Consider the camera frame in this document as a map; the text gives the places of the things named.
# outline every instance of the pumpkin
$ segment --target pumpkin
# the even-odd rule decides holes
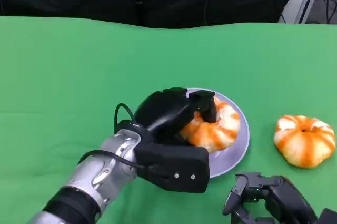
[[[330,125],[301,115],[278,120],[274,143],[288,163],[301,168],[317,167],[336,148]]]
[[[226,102],[214,97],[217,121],[205,122],[200,112],[183,128],[181,135],[196,147],[204,147],[209,153],[224,150],[236,140],[240,128],[239,114]]]

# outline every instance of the green table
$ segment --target green table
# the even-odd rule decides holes
[[[251,129],[246,156],[204,194],[167,192],[137,178],[101,224],[229,223],[221,213],[234,174],[249,171],[289,177],[317,214],[337,210],[336,154],[301,170],[273,145],[284,114],[316,116],[337,129],[336,26],[154,30],[2,17],[0,27],[1,223],[25,223],[44,207],[80,156],[112,134],[119,102],[135,110],[150,93],[172,86],[213,89],[235,101]],[[250,209],[266,214],[263,202]]]

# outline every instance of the purple plate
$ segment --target purple plate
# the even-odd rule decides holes
[[[206,90],[203,88],[188,88],[188,93],[198,90]],[[240,130],[237,135],[236,141],[228,148],[210,154],[210,175],[215,178],[233,169],[244,157],[249,146],[249,126],[247,119],[240,108],[229,98],[215,91],[215,96],[221,101],[225,101],[234,108],[240,115]]]

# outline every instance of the robotic arm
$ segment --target robotic arm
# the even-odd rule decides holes
[[[274,218],[254,218],[243,203],[265,200],[265,207]],[[333,224],[337,213],[325,209],[317,218],[299,190],[283,176],[264,177],[261,173],[236,175],[236,183],[227,197],[224,215],[231,214],[231,224]]]
[[[216,121],[214,92],[173,88],[150,95],[134,120],[79,161],[69,181],[30,224],[94,224],[136,176],[171,191],[202,193],[210,179],[208,152],[186,145],[179,132],[199,111]]]
[[[204,192],[210,179],[208,152],[186,143],[179,132],[195,111],[209,123],[216,121],[215,93],[186,93],[173,88],[150,95],[133,120],[115,124],[116,133],[99,150],[81,157],[68,182],[29,223],[95,224],[136,176],[169,191]],[[236,175],[223,214],[231,214],[231,224],[275,224],[274,218],[254,218],[245,209],[244,202],[259,199],[281,224],[337,223],[337,213],[328,209],[318,219],[287,178],[260,173]]]

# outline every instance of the orange pumpkin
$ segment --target orange pumpkin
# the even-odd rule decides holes
[[[335,134],[328,124],[305,116],[283,116],[276,125],[274,143],[288,163],[315,168],[336,148]]]
[[[205,122],[199,112],[181,131],[190,144],[204,147],[209,153],[224,150],[234,143],[240,128],[239,114],[226,102],[214,97],[217,112],[215,123]]]

